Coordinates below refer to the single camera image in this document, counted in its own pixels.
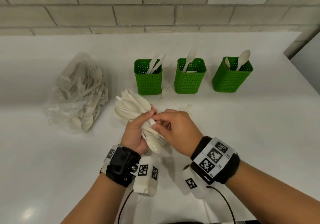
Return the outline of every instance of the plastic bag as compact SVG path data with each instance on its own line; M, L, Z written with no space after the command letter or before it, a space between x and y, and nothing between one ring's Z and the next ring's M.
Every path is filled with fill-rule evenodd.
M106 70L87 53L78 53L56 79L45 105L49 122L72 133L83 133L108 102Z

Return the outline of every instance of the white countertop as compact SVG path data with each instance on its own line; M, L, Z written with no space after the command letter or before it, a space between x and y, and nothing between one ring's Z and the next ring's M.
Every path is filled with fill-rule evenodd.
M61 222L93 184L111 145L120 142L125 127L113 116L114 97L125 87L136 90L134 60L167 52L163 77L173 86L176 59L191 47L205 60L207 73L197 94L174 93L171 99L181 107L192 105L193 120L204 134L222 139L244 161L320 200L320 96L282 54L297 36L283 32L0 37L0 223ZM222 57L245 49L252 52L251 75L236 93L213 91L211 79ZM41 112L50 83L79 51L103 64L112 84L110 102L89 137L57 131ZM146 98L156 103L160 96ZM131 195L122 223L231 221L218 193L203 201L184 188L179 174L189 162L176 152L165 159L157 194ZM225 186L217 188L237 220L254 218Z

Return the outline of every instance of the forearm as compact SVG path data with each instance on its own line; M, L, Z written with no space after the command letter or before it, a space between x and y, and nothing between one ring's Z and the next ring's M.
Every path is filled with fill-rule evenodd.
M226 186L262 223L301 224L320 220L320 202L240 162Z
M61 224L113 224L126 188L100 174Z

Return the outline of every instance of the hand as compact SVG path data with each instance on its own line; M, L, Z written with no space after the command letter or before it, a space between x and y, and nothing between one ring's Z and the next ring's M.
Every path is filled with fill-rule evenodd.
M161 134L179 153L191 157L203 135L187 112L165 110L152 117L152 128Z
M154 114L157 113L157 109L154 109L153 105L151 105L151 109L152 110L143 113L137 118L135 118L132 122L127 123L127 126L121 139L121 146L130 148L140 155L144 154L147 151L148 145L146 141L142 138L141 126L143 125L143 123L149 120Z

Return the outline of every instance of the green utensil holder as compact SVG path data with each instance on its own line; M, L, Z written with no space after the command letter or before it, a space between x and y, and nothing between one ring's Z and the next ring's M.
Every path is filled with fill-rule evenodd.
M186 69L186 71L197 71L197 73L183 73L185 64L186 58L178 59L174 89L178 94L195 94L198 92L207 68L204 60L197 57Z
M134 62L134 74L139 95L161 94L162 65L153 74L146 74L151 59L138 59Z
M226 56L212 79L214 91L234 93L245 81L249 74L254 70L250 61L241 66L239 71L232 71L225 64ZM236 70L238 67L238 57L228 56L230 68Z

